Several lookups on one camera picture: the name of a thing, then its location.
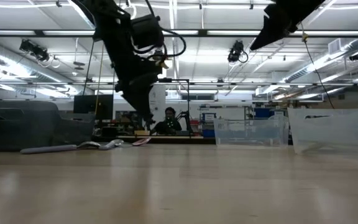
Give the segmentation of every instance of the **transparent plastic container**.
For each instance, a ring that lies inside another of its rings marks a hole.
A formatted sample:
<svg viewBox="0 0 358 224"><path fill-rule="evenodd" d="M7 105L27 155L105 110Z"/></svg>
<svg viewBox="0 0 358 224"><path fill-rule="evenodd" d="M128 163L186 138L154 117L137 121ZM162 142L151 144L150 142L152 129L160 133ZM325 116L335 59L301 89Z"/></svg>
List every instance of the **transparent plastic container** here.
<svg viewBox="0 0 358 224"><path fill-rule="evenodd" d="M288 146L288 119L231 121L215 119L218 146L251 146L251 148Z"/></svg>
<svg viewBox="0 0 358 224"><path fill-rule="evenodd" d="M288 109L294 150L358 149L358 109Z"/></svg>

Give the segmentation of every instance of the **red object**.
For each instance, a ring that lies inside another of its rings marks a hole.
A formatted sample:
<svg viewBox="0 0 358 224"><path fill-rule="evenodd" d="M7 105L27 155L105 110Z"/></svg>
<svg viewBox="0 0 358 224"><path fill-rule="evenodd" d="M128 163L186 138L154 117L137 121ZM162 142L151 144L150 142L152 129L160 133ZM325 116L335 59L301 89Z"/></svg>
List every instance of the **red object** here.
<svg viewBox="0 0 358 224"><path fill-rule="evenodd" d="M151 139L152 139L151 137L141 139L139 141L136 141L136 142L132 143L132 145L133 146L141 146L141 145L144 145L144 144L148 143Z"/></svg>

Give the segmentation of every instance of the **blue bin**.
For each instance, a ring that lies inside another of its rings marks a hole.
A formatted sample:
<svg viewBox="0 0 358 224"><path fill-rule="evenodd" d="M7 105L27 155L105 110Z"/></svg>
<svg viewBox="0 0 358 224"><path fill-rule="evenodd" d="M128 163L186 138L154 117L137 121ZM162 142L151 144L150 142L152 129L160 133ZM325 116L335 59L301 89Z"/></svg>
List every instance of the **blue bin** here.
<svg viewBox="0 0 358 224"><path fill-rule="evenodd" d="M215 130L203 130L203 137L215 138Z"/></svg>

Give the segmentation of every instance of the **robotic arm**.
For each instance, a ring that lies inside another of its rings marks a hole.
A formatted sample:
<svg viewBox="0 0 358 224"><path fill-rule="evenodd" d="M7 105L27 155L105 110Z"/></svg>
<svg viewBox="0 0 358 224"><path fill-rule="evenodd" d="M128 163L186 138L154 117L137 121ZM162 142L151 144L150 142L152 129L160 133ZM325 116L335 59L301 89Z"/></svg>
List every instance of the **robotic arm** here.
<svg viewBox="0 0 358 224"><path fill-rule="evenodd" d="M150 14L131 20L131 15L121 9L113 0L71 0L85 14L96 27L93 39L102 40L106 51L112 61L119 79L115 87L116 91L122 91L124 99L135 108L148 124L153 114L149 107L149 92L152 84L157 81L157 75L162 73L162 67L166 67L164 60L167 57L181 55L186 49L176 55L168 55L164 44L164 30L158 24L159 17L154 12L148 1ZM154 48L163 48L163 55L158 60L140 57Z"/></svg>
<svg viewBox="0 0 358 224"><path fill-rule="evenodd" d="M146 124L152 124L153 114L149 107L149 91L162 73L167 57L179 56L186 50L186 42L178 34L161 28L160 18L154 15L148 0L145 0L150 14L131 20L131 15L121 9L114 0L71 0L87 16L95 27L93 39L102 40L119 79L116 91L123 91L125 100L143 117ZM250 47L256 50L280 40L297 30L297 25L311 14L324 0L274 0L265 8L269 17L264 16L264 28ZM176 55L168 55L162 31L181 38L183 50ZM164 52L156 60L142 58L154 48Z"/></svg>

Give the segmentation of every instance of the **man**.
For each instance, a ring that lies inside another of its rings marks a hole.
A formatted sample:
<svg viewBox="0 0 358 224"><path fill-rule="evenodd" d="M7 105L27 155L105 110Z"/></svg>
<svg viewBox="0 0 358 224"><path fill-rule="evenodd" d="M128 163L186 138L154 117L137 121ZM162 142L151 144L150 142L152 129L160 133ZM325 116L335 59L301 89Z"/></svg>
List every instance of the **man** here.
<svg viewBox="0 0 358 224"><path fill-rule="evenodd" d="M165 109L165 120L159 122L151 131L151 134L176 134L181 131L181 126L175 117L176 111L172 107Z"/></svg>

